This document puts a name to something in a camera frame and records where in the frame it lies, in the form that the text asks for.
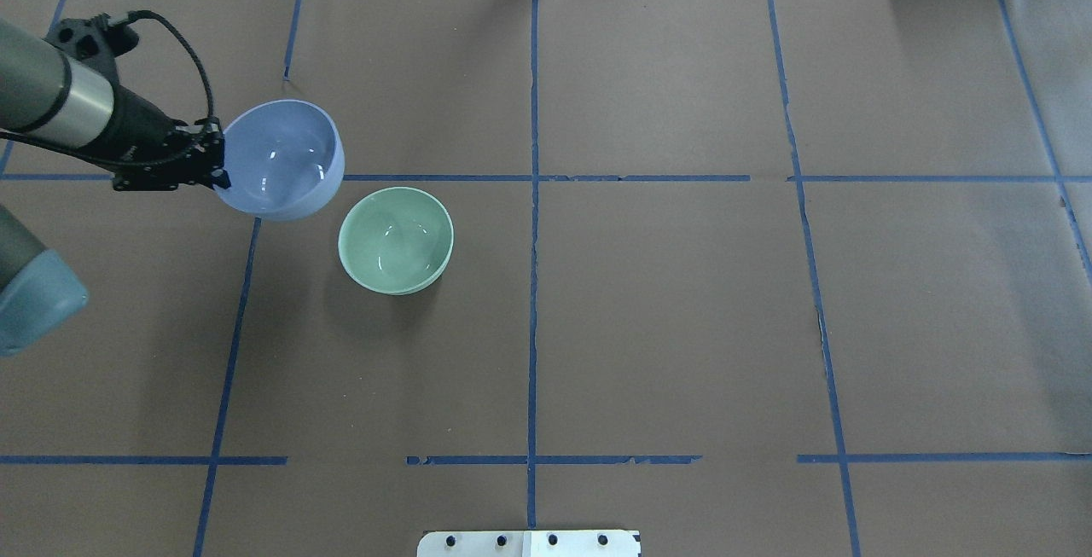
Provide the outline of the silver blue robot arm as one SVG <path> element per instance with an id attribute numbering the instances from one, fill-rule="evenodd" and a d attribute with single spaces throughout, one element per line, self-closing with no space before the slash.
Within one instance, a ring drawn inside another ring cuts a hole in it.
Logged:
<path id="1" fill-rule="evenodd" d="M 132 51 L 140 20 L 179 42 L 201 80 L 206 115 L 174 119 L 124 87 L 117 60 Z M 174 191 L 180 185 L 227 190 L 226 141 L 206 68 L 176 26 L 153 10 L 124 17 L 66 17 L 43 38 L 1 25 L 4 142 L 43 149 L 112 173 L 112 190 Z M 66 260 L 17 217 L 1 211 L 1 351 L 19 354 L 87 305 Z"/>

